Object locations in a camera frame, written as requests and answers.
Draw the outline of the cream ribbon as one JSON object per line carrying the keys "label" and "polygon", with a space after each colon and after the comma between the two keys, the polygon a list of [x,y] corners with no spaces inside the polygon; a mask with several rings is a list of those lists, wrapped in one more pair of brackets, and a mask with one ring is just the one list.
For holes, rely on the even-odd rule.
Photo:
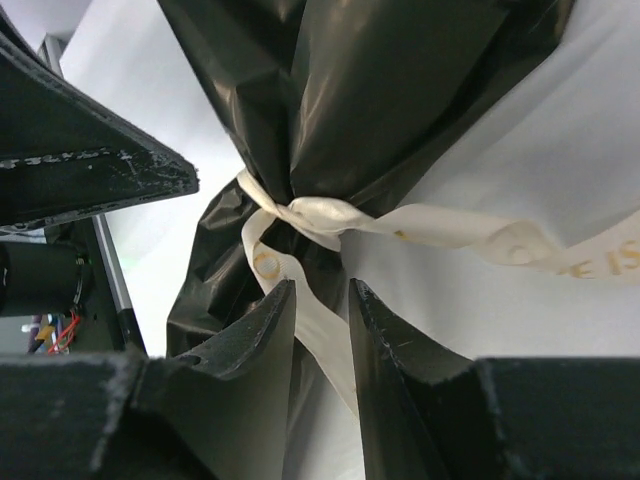
{"label": "cream ribbon", "polygon": [[486,262],[568,275],[576,279],[639,281],[639,214],[568,248],[551,241],[528,220],[513,220],[425,204],[401,206],[379,218],[334,198],[299,197],[275,202],[246,170],[236,177],[257,211],[245,222],[241,240],[248,265],[264,293],[282,280],[296,286],[295,336],[315,358],[346,407],[358,411],[350,328],[313,293],[301,263],[263,243],[280,220],[315,244],[341,250],[341,235],[354,230],[446,249],[471,249]]}

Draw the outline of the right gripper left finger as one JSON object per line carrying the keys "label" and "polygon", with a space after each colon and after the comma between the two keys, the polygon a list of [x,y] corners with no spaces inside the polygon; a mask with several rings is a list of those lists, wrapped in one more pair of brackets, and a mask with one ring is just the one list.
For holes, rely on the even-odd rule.
{"label": "right gripper left finger", "polygon": [[295,307],[282,281],[191,350],[144,361],[96,478],[281,478]]}

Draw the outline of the black wrapping paper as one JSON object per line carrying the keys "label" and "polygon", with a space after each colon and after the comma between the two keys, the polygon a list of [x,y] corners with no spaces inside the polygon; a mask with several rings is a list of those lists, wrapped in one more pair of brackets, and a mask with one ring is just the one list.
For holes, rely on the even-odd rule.
{"label": "black wrapping paper", "polygon": [[164,1],[273,200],[383,215],[559,45],[569,1]]}

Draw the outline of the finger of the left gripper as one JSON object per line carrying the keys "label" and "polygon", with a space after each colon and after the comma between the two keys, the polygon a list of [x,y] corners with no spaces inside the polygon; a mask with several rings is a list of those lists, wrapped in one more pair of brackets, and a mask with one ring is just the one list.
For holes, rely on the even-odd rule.
{"label": "finger of the left gripper", "polygon": [[51,70],[1,18],[1,222],[53,225],[194,194],[195,167]]}

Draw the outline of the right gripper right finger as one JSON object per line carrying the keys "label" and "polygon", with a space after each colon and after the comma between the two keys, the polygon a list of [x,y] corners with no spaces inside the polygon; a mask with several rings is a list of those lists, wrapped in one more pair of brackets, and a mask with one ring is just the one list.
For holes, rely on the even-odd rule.
{"label": "right gripper right finger", "polygon": [[358,279],[349,324],[368,478],[539,478],[486,364],[432,340]]}

